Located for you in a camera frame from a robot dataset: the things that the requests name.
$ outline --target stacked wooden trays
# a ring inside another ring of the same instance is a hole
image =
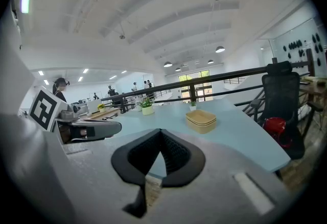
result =
[[[186,122],[192,130],[200,134],[212,131],[217,125],[216,116],[202,110],[188,112],[186,114]]]

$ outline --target small potted plant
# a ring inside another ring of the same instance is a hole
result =
[[[106,111],[106,107],[104,106],[104,104],[99,104],[99,105],[98,105],[98,110],[99,110],[100,112],[105,112],[105,111]]]
[[[145,98],[145,100],[141,103],[141,107],[143,115],[150,115],[154,113],[152,102],[149,98]]]
[[[136,110],[140,112],[142,110],[142,102],[136,102]]]
[[[195,111],[196,110],[196,102],[190,102],[190,110]]]

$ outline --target black mesh office chair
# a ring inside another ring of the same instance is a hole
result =
[[[279,117],[286,121],[285,131],[281,134],[280,144],[288,143],[289,147],[283,147],[292,160],[300,159],[305,153],[304,138],[308,132],[313,119],[314,112],[320,112],[323,108],[313,102],[307,102],[311,107],[308,121],[303,134],[297,128],[300,76],[292,72],[290,62],[282,62],[267,65],[267,73],[262,76],[262,84],[265,91],[265,109],[258,119],[263,125],[265,119]],[[254,120],[257,121],[260,100],[254,100],[251,106],[254,107]]]

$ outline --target red object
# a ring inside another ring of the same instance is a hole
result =
[[[263,126],[264,130],[269,133],[269,135],[273,137],[281,147],[289,148],[291,146],[292,139],[290,139],[286,144],[282,144],[280,140],[281,134],[285,131],[285,127],[286,121],[278,117],[266,119]]]

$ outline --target window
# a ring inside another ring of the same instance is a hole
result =
[[[206,76],[210,76],[209,70],[181,75],[178,77],[178,79],[180,82],[183,82],[183,81],[188,81],[188,80],[192,80],[195,78],[202,78],[202,77],[206,77]],[[199,98],[197,98],[198,102],[211,101],[214,99],[212,96],[210,96],[210,97],[204,96],[205,94],[213,93],[211,83],[196,84],[196,85],[194,85],[194,87],[195,87],[195,94],[197,97],[199,97]],[[182,98],[187,98],[187,97],[191,96],[189,86],[181,87],[180,92],[182,94],[182,96],[181,96]],[[190,102],[190,100],[183,100],[183,103],[189,103],[189,102]]]

